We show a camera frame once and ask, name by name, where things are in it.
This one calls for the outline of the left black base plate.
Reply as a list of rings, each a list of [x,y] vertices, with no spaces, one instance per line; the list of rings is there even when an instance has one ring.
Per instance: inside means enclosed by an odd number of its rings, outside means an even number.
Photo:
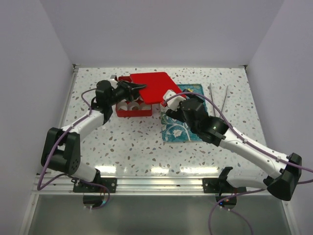
[[[73,186],[73,192],[75,193],[104,193],[104,192],[110,192],[115,193],[116,186],[117,186],[117,179],[116,178],[102,178],[95,179],[92,182],[83,183],[82,181],[79,181],[77,179],[72,179],[72,183],[74,183]],[[97,184],[97,185],[103,185],[107,189],[104,189],[100,186],[93,186],[91,185]]]

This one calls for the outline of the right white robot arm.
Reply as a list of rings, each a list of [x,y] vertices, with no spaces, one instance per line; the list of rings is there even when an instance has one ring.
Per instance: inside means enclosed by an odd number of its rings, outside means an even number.
[[[163,103],[168,107],[167,116],[186,123],[203,142],[232,151],[267,174],[262,180],[231,177],[232,168],[226,167],[219,175],[219,189],[229,192],[240,187],[259,188],[278,199],[291,200],[302,174],[302,158],[296,153],[286,155],[274,151],[238,131],[224,116],[209,115],[205,100],[207,97],[204,95],[191,92],[176,94],[172,90],[163,96]]]

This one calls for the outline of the metal tweezers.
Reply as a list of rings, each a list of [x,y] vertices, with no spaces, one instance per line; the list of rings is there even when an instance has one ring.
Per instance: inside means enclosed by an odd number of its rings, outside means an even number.
[[[224,95],[224,99],[223,99],[223,104],[222,104],[221,112],[223,112],[224,107],[225,107],[225,103],[226,103],[226,99],[227,99],[227,94],[228,94],[228,88],[229,88],[229,86],[227,86],[226,89],[225,89],[225,95]],[[209,84],[209,93],[210,93],[211,101],[213,102],[213,104],[215,104],[215,103],[214,103],[214,98],[213,98],[212,83]],[[212,105],[212,107],[213,107],[213,115],[214,115],[215,117],[217,117],[216,108],[215,108],[214,105]]]

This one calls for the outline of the red chocolate box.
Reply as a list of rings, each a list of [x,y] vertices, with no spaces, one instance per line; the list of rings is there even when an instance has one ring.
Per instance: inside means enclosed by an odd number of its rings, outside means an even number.
[[[141,103],[143,103],[144,101],[142,100],[142,97],[139,97],[138,100],[134,101],[134,102],[137,102],[139,103],[139,105]],[[147,111],[141,111],[140,109],[139,110],[136,110],[136,111],[118,111],[116,106],[115,106],[115,111],[116,111],[116,114],[118,117],[122,117],[122,118],[129,118],[129,117],[149,117],[152,115],[152,108],[151,110],[147,110]]]

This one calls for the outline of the teal floral tray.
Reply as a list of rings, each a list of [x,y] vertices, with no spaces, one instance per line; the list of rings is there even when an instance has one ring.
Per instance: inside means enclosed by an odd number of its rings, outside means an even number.
[[[204,95],[201,84],[178,84],[183,92],[188,90]],[[197,142],[202,141],[196,134],[192,133],[186,123],[175,120],[166,115],[167,107],[160,106],[161,134],[165,142]]]

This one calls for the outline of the aluminium mounting rail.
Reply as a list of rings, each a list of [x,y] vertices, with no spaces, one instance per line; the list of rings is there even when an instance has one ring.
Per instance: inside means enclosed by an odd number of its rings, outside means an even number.
[[[168,177],[168,176],[143,176],[131,177],[122,176],[115,177],[117,186],[115,193],[111,195],[204,195],[202,187],[203,177]],[[71,195],[73,192],[74,183],[71,178],[61,176],[49,183],[42,190],[37,190],[39,176],[36,176],[32,191],[38,194],[56,194],[56,195]],[[255,190],[255,188],[246,187],[247,191]],[[99,193],[77,193],[79,195],[97,195]],[[221,195],[230,195],[233,193],[224,193]]]

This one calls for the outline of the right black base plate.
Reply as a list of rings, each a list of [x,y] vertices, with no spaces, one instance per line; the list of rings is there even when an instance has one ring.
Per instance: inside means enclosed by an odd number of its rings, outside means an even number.
[[[246,187],[235,188],[226,180],[220,180],[219,178],[202,178],[202,187],[204,193],[215,193],[218,195],[246,192]]]

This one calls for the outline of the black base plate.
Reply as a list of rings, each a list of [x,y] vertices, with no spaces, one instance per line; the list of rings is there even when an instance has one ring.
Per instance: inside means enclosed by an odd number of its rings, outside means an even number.
[[[202,178],[202,187],[204,193],[215,193],[218,195],[246,192],[246,187],[235,188],[226,180],[220,180],[219,178]]]
[[[102,178],[95,179],[92,182],[83,183],[82,181],[79,181],[77,179],[72,179],[72,183],[74,183],[73,186],[73,192],[75,193],[104,193],[104,192],[110,192],[115,193],[116,186],[117,186],[117,179],[116,178]],[[104,189],[100,186],[93,186],[91,185],[97,184],[97,185],[103,185],[107,189]]]

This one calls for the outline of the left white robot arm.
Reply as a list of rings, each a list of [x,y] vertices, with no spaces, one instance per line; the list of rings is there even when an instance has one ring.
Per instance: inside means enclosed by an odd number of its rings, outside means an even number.
[[[41,158],[42,171],[37,189],[42,190],[50,182],[43,182],[47,169],[60,172],[84,183],[90,192],[97,192],[102,186],[100,171],[81,162],[81,141],[95,129],[106,124],[112,116],[113,106],[126,100],[134,101],[145,84],[128,81],[101,80],[92,89],[95,97],[87,102],[84,116],[62,128],[50,128],[47,132]]]

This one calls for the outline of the red box lid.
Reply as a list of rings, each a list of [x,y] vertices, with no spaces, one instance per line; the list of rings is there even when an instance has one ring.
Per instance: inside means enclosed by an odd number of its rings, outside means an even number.
[[[166,72],[149,72],[130,74],[133,83],[144,84],[146,87],[139,91],[146,104],[160,104],[168,90],[176,94],[181,93],[180,88]]]

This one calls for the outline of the white paper cup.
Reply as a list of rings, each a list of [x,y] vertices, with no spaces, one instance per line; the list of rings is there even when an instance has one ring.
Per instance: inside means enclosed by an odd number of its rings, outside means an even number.
[[[137,102],[128,103],[128,111],[136,111],[140,109],[140,105]]]
[[[118,111],[127,111],[128,110],[128,104],[127,104],[127,102],[119,102],[116,105],[116,108]]]
[[[151,110],[151,108],[152,108],[151,105],[148,105],[148,104],[146,104],[146,103],[144,103],[144,102],[141,103],[139,107],[140,107],[140,110],[141,110],[141,111]]]

